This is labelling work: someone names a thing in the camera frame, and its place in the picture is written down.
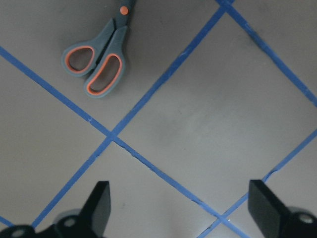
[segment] blue tape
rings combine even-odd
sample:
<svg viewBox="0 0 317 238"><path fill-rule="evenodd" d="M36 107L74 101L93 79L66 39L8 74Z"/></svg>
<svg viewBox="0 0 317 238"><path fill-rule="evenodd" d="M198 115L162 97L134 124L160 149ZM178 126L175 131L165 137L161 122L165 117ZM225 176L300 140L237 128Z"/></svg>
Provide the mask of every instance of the blue tape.
<svg viewBox="0 0 317 238"><path fill-rule="evenodd" d="M0 216L0 222L5 224L8 227L14 226L14 224L11 221L7 220L6 218L4 218L2 216Z"/></svg>
<svg viewBox="0 0 317 238"><path fill-rule="evenodd" d="M52 201L44 208L44 210L37 216L32 223L35 228L46 217L46 215L56 206L56 204L65 196L65 194L73 187L78 179L87 171L87 169L93 164L97 157L110 145L112 139L107 137L99 147L93 152L88 160L79 168L79 170L71 177L71 179L64 185L64 187L58 192L58 194L52 199Z"/></svg>
<svg viewBox="0 0 317 238"><path fill-rule="evenodd" d="M262 179L263 182L272 176L273 173L281 170L288 162L290 162L299 152L301 152L310 142L312 142L317 137L317 129L313 131L307 138L303 140L291 153L289 153L280 163L278 163L270 172L268 172ZM235 202L222 216L228 217L235 210L237 210L246 200L248 200L248 193L241 197L237 202ZM203 238L208 235L213 229L215 229L220 224L219 219L217 219L210 227L203 231L197 238Z"/></svg>
<svg viewBox="0 0 317 238"><path fill-rule="evenodd" d="M186 47L186 49L176 58L167 71L153 84L153 86L147 91L147 93L138 101L133 109L118 123L118 125L112 131L115 135L119 135L120 132L127 126L127 124L133 119L133 117L143 108L143 106L151 99L153 94L165 83L172 75L178 70L182 63L188 58L193 50L199 45L203 38L213 28L213 26L220 20L225 13L225 9L220 7L211 19L200 30L192 42Z"/></svg>
<svg viewBox="0 0 317 238"><path fill-rule="evenodd" d="M253 41L260 47L275 63L275 65L285 74L286 77L317 107L317 97L309 88L291 71L289 67L278 57L272 48L251 28L243 16L228 3L223 0L216 0L221 6L226 8L228 14L249 34Z"/></svg>
<svg viewBox="0 0 317 238"><path fill-rule="evenodd" d="M65 97L63 94L61 94L59 91L57 91L53 86L51 86L49 83L47 83L44 79L42 79L39 75L37 75L35 72L33 72L27 66L25 66L21 61L19 61L17 58L15 58L13 55L11 55L8 51L6 51L1 46L0 46L0 55L3 58L5 58L8 62L10 62L13 66L15 66L18 70L20 70L26 76L28 76L33 81L35 81L40 86L42 86L45 90L47 90L54 97L56 97L58 100L60 100L62 103L64 103L67 107L69 107L71 110L73 110L77 115L79 115L85 121L88 121L98 131L100 131L101 133L103 133L106 136L110 135L110 131L107 128L105 128L103 125L101 125L92 116L90 116L88 113L86 113L84 110L82 110L79 106L74 104L71 100L69 100L67 97Z"/></svg>
<svg viewBox="0 0 317 238"><path fill-rule="evenodd" d="M266 182L273 173L281 170L288 162L290 162L299 152L301 152L312 140L317 136L317 129L311 133L302 143L300 143L291 153L289 153L280 163L278 163L270 172L263 177L263 182Z"/></svg>
<svg viewBox="0 0 317 238"><path fill-rule="evenodd" d="M150 161L148 161L146 158L144 158L142 155L140 155L138 152L136 152L134 149L132 149L128 144L126 144L124 141L122 141L120 138L114 138L113 141L128 151L134 158L139 160L142 164L147 166L151 171L156 173L161 179L163 179L165 182L167 182L172 187L176 188L181 194L189 198L191 201L197 203L201 208L203 208L206 212L209 214L217 217L219 220L221 220L222 223L224 223L227 227L229 227L233 232L238 234L240 237L248 238L246 234L244 234L241 230L239 230L236 226L231 224L228 220L226 220L224 217L222 217L219 213L217 213L214 209L209 207L206 203L204 203L202 200L200 200L196 195L194 195L192 192L190 192L188 189L186 189L183 185L181 185L176 180L172 179L170 176L159 170L156 166L154 166Z"/></svg>

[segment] floor tile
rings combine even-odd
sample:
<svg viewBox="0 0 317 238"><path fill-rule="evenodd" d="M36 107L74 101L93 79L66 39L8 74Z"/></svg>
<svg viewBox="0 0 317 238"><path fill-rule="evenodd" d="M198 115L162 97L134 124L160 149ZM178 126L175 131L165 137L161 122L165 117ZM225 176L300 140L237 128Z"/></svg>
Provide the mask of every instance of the floor tile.
<svg viewBox="0 0 317 238"><path fill-rule="evenodd" d="M84 79L68 75L60 57L68 46L95 37L117 0L91 2L6 0L1 4L1 46L66 97L112 129L132 109L218 9L207 0L138 0L125 44L128 69L103 99L83 92Z"/></svg>
<svg viewBox="0 0 317 238"><path fill-rule="evenodd" d="M317 139L315 138L267 182L267 186L286 206L306 209L315 216L317 215L316 148ZM263 237L248 212L247 202L230 216L230 220L250 237Z"/></svg>
<svg viewBox="0 0 317 238"><path fill-rule="evenodd" d="M218 212L316 128L316 108L225 15L120 137Z"/></svg>
<svg viewBox="0 0 317 238"><path fill-rule="evenodd" d="M233 6L317 95L317 2L239 0Z"/></svg>
<svg viewBox="0 0 317 238"><path fill-rule="evenodd" d="M110 182L111 215L105 236L195 237L215 219L156 176L121 147L111 144L39 226L62 211L80 208L99 180Z"/></svg>
<svg viewBox="0 0 317 238"><path fill-rule="evenodd" d="M31 223L105 137L3 58L0 71L0 215Z"/></svg>
<svg viewBox="0 0 317 238"><path fill-rule="evenodd" d="M239 238L236 233L231 231L225 225L217 226L212 232L210 232L206 238Z"/></svg>

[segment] scissors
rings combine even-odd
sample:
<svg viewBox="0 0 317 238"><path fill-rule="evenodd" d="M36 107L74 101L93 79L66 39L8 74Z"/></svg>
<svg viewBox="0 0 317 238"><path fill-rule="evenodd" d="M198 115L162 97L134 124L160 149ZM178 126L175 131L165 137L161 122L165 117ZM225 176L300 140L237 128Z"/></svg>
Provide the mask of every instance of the scissors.
<svg viewBox="0 0 317 238"><path fill-rule="evenodd" d="M126 62L122 53L122 43L127 31L127 21L136 0L123 0L115 19L111 18L97 37L68 47L62 54L61 63L69 74L81 77L89 73L84 91L92 98L107 95L122 78ZM116 63L116 71L109 65ZM112 71L110 82L101 77Z"/></svg>

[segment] orange pivot cap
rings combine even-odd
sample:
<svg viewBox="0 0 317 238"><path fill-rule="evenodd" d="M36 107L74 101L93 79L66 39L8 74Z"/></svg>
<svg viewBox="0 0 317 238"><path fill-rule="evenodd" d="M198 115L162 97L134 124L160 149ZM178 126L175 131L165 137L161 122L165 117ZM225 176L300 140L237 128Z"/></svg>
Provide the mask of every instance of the orange pivot cap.
<svg viewBox="0 0 317 238"><path fill-rule="evenodd" d="M122 15L127 15L127 14L129 14L129 9L126 6L122 6L120 8L120 12Z"/></svg>

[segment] black plastic part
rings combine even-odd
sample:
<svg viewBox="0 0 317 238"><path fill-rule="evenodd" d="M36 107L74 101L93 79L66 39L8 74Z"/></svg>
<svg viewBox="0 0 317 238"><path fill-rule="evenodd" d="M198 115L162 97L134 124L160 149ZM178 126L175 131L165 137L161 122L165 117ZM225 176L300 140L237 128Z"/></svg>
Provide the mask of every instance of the black plastic part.
<svg viewBox="0 0 317 238"><path fill-rule="evenodd" d="M278 238L291 214L262 180L249 183L248 209L266 238Z"/></svg>
<svg viewBox="0 0 317 238"><path fill-rule="evenodd" d="M80 211L79 217L91 227L98 237L102 237L109 220L110 212L109 182L100 181Z"/></svg>
<svg viewBox="0 0 317 238"><path fill-rule="evenodd" d="M292 213L262 180L250 180L248 209L265 238L317 238L316 217Z"/></svg>
<svg viewBox="0 0 317 238"><path fill-rule="evenodd" d="M64 217L39 233L35 233L32 226L13 226L1 231L0 238L101 238L109 216L109 182L101 181L96 184L79 215Z"/></svg>

